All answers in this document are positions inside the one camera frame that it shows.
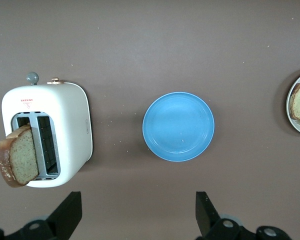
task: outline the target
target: toaster slot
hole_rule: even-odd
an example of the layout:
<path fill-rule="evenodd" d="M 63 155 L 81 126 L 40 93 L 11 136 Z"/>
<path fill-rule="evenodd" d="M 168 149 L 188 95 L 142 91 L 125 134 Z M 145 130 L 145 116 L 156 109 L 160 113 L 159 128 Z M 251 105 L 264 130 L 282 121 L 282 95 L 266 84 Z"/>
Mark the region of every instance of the toaster slot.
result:
<path fill-rule="evenodd" d="M 12 129 L 29 123 L 39 169 L 36 180 L 55 179 L 60 173 L 60 161 L 53 120 L 44 112 L 20 112 L 12 119 Z"/>

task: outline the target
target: toaster knob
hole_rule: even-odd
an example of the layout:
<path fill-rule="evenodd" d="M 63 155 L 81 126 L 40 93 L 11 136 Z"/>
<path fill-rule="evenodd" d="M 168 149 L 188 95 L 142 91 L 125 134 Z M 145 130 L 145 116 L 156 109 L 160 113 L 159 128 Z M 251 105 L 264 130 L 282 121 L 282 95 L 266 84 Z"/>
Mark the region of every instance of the toaster knob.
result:
<path fill-rule="evenodd" d="M 31 83 L 31 85 L 37 85 L 37 82 L 39 81 L 39 76 L 34 71 L 29 72 L 26 76 L 26 80 Z"/>

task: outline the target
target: bread crust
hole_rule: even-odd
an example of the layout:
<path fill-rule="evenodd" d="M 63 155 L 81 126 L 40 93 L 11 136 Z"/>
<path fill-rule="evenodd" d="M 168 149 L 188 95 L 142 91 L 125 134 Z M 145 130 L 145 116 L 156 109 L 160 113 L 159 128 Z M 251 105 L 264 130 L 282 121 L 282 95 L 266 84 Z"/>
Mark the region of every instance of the bread crust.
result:
<path fill-rule="evenodd" d="M 294 106 L 294 101 L 295 101 L 296 95 L 297 95 L 299 90 L 300 90 L 300 83 L 297 83 L 295 85 L 294 89 L 293 89 L 291 99 L 290 99 L 290 106 L 289 106 L 290 118 L 292 118 L 294 120 L 298 120 L 298 121 L 300 121 L 300 118 L 295 115 L 293 106 Z"/>
<path fill-rule="evenodd" d="M 31 129 L 30 125 L 24 125 L 6 136 L 6 139 L 0 141 L 0 172 L 5 182 L 13 188 L 23 187 L 26 184 L 18 182 L 12 170 L 10 163 L 10 148 L 17 138 L 21 137 L 27 130 Z"/>

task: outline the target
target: white plate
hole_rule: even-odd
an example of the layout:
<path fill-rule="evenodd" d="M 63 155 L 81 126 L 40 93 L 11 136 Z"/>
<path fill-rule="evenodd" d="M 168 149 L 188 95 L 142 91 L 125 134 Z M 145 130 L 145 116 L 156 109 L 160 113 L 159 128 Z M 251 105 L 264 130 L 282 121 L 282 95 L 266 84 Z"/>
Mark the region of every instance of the white plate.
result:
<path fill-rule="evenodd" d="M 293 92 L 296 84 L 300 84 L 300 77 L 297 79 L 297 81 L 294 82 L 294 84 L 292 85 L 292 87 L 291 87 L 291 89 L 288 93 L 288 97 L 286 99 L 286 114 L 288 115 L 288 119 L 289 119 L 290 123 L 292 124 L 292 126 L 300 132 L 299 121 L 291 119 L 291 117 L 290 117 L 290 107 L 289 107 L 290 106 L 291 95 L 292 95 L 292 92 Z"/>

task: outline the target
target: tabletop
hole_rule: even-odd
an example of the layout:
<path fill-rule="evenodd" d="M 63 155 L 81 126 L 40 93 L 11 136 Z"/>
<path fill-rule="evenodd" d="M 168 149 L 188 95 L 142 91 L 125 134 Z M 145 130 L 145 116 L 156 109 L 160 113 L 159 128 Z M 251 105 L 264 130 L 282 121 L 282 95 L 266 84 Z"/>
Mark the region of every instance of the tabletop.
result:
<path fill-rule="evenodd" d="M 11 188 L 0 174 L 6 234 L 80 191 L 70 239 L 191 240 L 205 191 L 249 231 L 300 240 L 300 133 L 285 109 L 300 76 L 300 0 L 2 0 L 0 140 L 2 98 L 29 72 L 85 90 L 93 154 L 57 187 Z M 172 92 L 214 117 L 210 145 L 189 161 L 161 159 L 143 137 L 148 107 Z"/>

